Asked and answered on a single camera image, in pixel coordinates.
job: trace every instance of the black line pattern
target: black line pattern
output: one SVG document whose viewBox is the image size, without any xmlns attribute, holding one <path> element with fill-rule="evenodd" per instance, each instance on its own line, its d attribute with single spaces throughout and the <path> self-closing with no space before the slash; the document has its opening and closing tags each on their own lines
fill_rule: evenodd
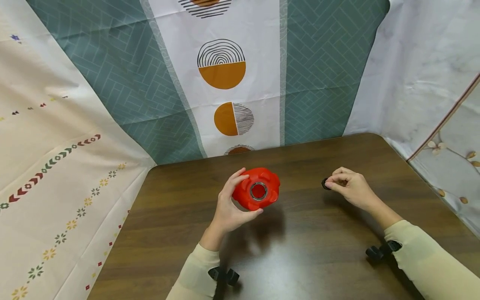
<svg viewBox="0 0 480 300">
<path fill-rule="evenodd" d="M 199 68 L 241 61 L 245 61 L 245 56 L 240 46 L 224 38 L 205 43 L 197 57 Z"/>
<path fill-rule="evenodd" d="M 230 154 L 230 152 L 232 154 L 235 154 L 235 153 L 246 152 L 248 150 L 255 151 L 255 148 L 247 146 L 247 145 L 236 145 L 236 146 L 233 146 L 233 147 L 230 147 L 229 149 L 227 149 L 227 151 L 225 151 L 224 155 L 228 155 L 228 154 Z"/>
<path fill-rule="evenodd" d="M 233 114 L 239 135 L 246 133 L 252 128 L 255 118 L 251 109 L 246 108 L 242 104 L 233 103 Z"/>
<path fill-rule="evenodd" d="M 179 0 L 179 3 L 192 16 L 205 19 L 223 15 L 230 7 L 232 0 L 202 0 L 202 6 L 195 4 L 192 0 Z"/>
</svg>

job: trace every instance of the fabric backdrop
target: fabric backdrop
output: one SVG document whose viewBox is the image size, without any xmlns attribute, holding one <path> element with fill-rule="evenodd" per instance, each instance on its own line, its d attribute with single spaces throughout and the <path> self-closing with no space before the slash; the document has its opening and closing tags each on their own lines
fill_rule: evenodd
<svg viewBox="0 0 480 300">
<path fill-rule="evenodd" d="M 155 164 L 28 4 L 0 6 L 0 299 L 86 299 Z"/>
<path fill-rule="evenodd" d="M 215 0 L 213 7 L 200 0 L 27 2 L 113 119 L 158 164 L 341 136 L 389 6 L 387 0 Z M 220 48 L 241 57 L 222 64 L 222 55 L 233 52 L 220 49 L 204 53 L 200 66 L 200 51 L 219 39 Z M 223 70 L 235 70 L 227 76 L 233 83 L 208 82 Z"/>
<path fill-rule="evenodd" d="M 383 136 L 480 237 L 480 2 L 391 2 L 345 134 Z"/>
</svg>

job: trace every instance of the hand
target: hand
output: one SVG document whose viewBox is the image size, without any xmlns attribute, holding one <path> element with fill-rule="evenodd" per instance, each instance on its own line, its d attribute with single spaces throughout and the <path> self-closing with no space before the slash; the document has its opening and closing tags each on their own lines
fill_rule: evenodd
<svg viewBox="0 0 480 300">
<path fill-rule="evenodd" d="M 336 169 L 325 181 L 325 186 L 342 194 L 348 202 L 368 212 L 383 203 L 372 191 L 363 175 L 344 167 Z"/>
<path fill-rule="evenodd" d="M 258 209 L 252 212 L 244 212 L 233 204 L 232 193 L 235 187 L 249 177 L 249 175 L 241 175 L 243 172 L 245 172 L 245 168 L 238 170 L 230 176 L 218 194 L 218 202 L 212 223 L 205 230 L 200 240 L 200 245 L 207 250 L 218 251 L 225 234 L 252 221 L 264 211 L 263 209 Z"/>
<path fill-rule="evenodd" d="M 244 212 L 239 210 L 233 204 L 232 193 L 235 190 L 235 187 L 249 177 L 249 175 L 241 175 L 243 172 L 245 172 L 245 168 L 238 170 L 230 176 L 227 183 L 225 183 L 225 186 L 218 194 L 215 216 L 213 217 L 211 226 L 214 226 L 225 233 L 234 231 L 244 223 L 252 221 L 263 212 L 263 209 Z"/>
</svg>

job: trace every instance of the black clamp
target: black clamp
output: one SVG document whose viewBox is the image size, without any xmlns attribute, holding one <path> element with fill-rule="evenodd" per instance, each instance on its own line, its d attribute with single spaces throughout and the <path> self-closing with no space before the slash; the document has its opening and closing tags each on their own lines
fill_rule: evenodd
<svg viewBox="0 0 480 300">
<path fill-rule="evenodd" d="M 375 246 L 371 246 L 365 251 L 367 256 L 374 261 L 375 263 L 380 262 L 385 256 L 389 255 L 392 252 L 398 251 L 402 248 L 402 244 L 395 240 L 389 240 L 386 244 L 383 244 L 378 249 Z"/>
<path fill-rule="evenodd" d="M 240 275 L 232 269 L 225 274 L 219 266 L 208 270 L 208 274 L 215 281 L 225 280 L 229 286 L 234 286 L 240 278 Z"/>
</svg>

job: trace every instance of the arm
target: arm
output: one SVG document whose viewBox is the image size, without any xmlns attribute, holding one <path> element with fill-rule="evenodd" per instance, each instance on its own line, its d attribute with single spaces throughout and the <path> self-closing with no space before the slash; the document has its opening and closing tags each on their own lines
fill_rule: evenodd
<svg viewBox="0 0 480 300">
<path fill-rule="evenodd" d="M 369 212 L 383 228 L 385 240 L 402 244 L 400 250 L 393 252 L 398 267 L 426 299 L 478 299 L 480 278 L 422 229 L 405 221 L 383 203 L 361 174 L 340 168 L 334 171 L 325 185 Z"/>
<path fill-rule="evenodd" d="M 220 265 L 218 251 L 223 237 L 263 212 L 262 209 L 243 212 L 231 200 L 237 184 L 248 178 L 248 175 L 241 175 L 244 171 L 245 168 L 237 171 L 225 183 L 218 195 L 212 223 L 187 258 L 167 300 L 209 300 L 215 295 L 216 281 L 209 276 L 208 271 Z"/>
</svg>

